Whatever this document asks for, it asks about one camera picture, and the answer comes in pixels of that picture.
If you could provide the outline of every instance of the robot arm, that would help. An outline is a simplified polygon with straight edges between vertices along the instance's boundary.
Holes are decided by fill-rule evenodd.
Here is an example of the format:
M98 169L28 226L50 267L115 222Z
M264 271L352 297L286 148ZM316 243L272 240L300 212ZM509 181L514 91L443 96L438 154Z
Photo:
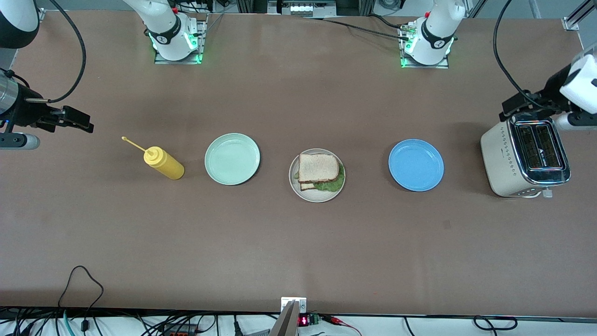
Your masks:
M450 51L465 14L463 0L434 0L428 15L409 23L415 32L407 34L410 40L405 53L423 65L438 64Z
M0 48L18 49L31 43L39 30L33 0L0 0Z
M124 0L143 20L153 47L167 60L181 60L198 48L197 19L174 14L167 0Z
M539 119L554 115L562 130L597 130L597 44L578 54L568 66L551 76L545 87L527 95L538 104L529 104L520 93L502 103L500 120L513 115L536 113Z
M39 29L38 9L33 0L0 0L0 47L22 48L29 45ZM93 132L90 116L69 106L55 108L45 103L29 102L42 96L12 79L12 71L0 71L0 149L35 149L39 138L13 133L14 126L39 128L54 132L56 126L74 127Z

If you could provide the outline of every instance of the toaster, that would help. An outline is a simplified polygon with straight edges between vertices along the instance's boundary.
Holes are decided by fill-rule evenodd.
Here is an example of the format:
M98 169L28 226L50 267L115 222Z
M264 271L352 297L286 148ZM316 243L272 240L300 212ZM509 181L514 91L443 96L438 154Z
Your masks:
M514 115L481 137L491 189L502 197L535 197L570 180L570 166L551 118Z

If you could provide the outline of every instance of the plate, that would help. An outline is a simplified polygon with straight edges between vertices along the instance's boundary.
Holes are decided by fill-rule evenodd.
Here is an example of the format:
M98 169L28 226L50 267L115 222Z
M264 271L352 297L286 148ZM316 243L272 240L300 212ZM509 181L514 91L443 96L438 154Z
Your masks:
M334 153L327 151L325 149L320 149L320 148L308 149L308 150L302 152L301 154L329 154L329 155L333 155L336 158L336 160L338 160L338 162L342 166L344 166L344 164L342 164L342 161L340 161L340 159ZM296 158L294 158L293 163L290 165L290 170L288 171L288 180L290 181L290 186L293 188L294 192L303 200L313 202L313 203L327 202L327 201L331 200L332 198L338 196L340 191L342 191L342 189L344 188L344 184L346 184L346 167L344 167L344 183L342 183L342 187L340 188L340 190L334 191L334 192L316 190L316 189L301 191L299 180L294 178L294 175L299 172L299 161L298 161L299 156L300 155L297 155Z
M214 181L237 185L250 179L257 168L261 154L253 139L240 133L220 136L207 148L205 170Z
M388 164L394 180L412 191L431 190L444 176L444 161L438 150L419 139L394 146Z

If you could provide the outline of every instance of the light green plate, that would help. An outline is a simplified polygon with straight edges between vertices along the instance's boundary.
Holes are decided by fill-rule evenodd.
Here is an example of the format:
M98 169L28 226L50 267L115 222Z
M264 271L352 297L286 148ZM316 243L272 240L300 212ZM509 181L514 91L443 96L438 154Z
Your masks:
M240 133L220 136L207 148L205 170L214 181L236 185L250 179L259 167L261 154L253 139Z

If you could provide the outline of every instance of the bread slice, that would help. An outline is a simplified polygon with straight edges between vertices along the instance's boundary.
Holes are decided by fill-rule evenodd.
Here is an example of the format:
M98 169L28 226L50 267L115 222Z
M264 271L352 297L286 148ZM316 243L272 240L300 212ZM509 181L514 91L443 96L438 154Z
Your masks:
M300 183L331 182L338 178L340 165L333 155L301 154L298 160Z
M301 191L315 189L315 184L313 183L301 183L300 184Z

